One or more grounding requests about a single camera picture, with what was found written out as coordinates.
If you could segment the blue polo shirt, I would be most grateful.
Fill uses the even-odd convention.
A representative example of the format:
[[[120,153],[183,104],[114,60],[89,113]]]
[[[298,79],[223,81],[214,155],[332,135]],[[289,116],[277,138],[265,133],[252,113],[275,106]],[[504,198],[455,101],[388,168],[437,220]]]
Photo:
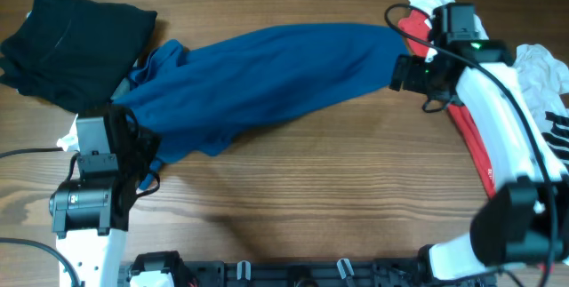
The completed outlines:
[[[354,23],[264,28],[195,50],[170,40],[131,71],[132,88],[115,103],[161,135],[160,168],[382,89],[406,52],[391,29]]]

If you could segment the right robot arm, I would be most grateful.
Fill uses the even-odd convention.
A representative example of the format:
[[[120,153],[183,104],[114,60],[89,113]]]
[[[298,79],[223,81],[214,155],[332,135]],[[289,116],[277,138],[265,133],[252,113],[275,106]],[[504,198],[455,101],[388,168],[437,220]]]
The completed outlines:
[[[500,40],[483,40],[472,4],[449,3],[428,15],[424,44],[432,60],[398,57],[390,86],[463,105],[493,167],[495,194],[469,231],[420,249],[417,280],[426,285],[541,266],[546,283],[568,257],[568,172],[543,139],[525,104],[513,59]]]

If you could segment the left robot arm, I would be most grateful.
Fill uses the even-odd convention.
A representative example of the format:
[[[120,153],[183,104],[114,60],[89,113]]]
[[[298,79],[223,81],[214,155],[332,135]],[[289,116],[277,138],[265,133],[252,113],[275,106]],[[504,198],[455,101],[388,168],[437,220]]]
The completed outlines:
[[[160,142],[126,107],[106,105],[76,119],[77,179],[67,177],[50,199],[56,247],[75,286],[114,286],[129,212]]]

